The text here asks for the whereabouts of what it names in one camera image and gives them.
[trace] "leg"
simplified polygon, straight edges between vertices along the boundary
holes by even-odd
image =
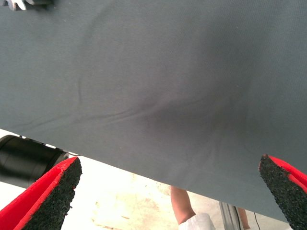
[[[182,224],[195,216],[187,191],[171,186],[171,200],[178,224]]]
[[[246,215],[245,209],[238,207],[238,211],[239,211],[239,215],[241,217],[243,228],[244,229],[250,229],[250,226],[248,225],[248,217]]]

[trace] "fabric sheet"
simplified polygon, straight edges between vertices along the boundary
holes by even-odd
[[[0,128],[285,220],[258,164],[267,153],[307,173],[306,8],[0,7]]]

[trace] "black rubber pad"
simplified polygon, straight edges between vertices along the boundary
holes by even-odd
[[[75,196],[74,189],[79,183],[81,174],[81,164],[77,158],[63,172],[59,184],[23,227],[23,230],[60,230]]]
[[[285,169],[276,165],[268,156],[260,162],[260,175],[293,230],[307,230],[307,194],[288,179]]]

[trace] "concrete floor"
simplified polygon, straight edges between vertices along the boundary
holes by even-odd
[[[0,130],[0,137],[8,132]],[[112,166],[80,157],[83,174],[62,230],[176,230],[169,185]],[[0,183],[0,209],[24,189]],[[216,230],[223,221],[216,200],[190,193],[196,213],[210,215]],[[247,211],[249,225],[258,230],[253,212]],[[287,230],[287,223],[257,214],[262,230]]]

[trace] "black roller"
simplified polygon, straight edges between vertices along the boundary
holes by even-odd
[[[0,139],[0,181],[27,188],[68,153],[29,138],[7,135]]]

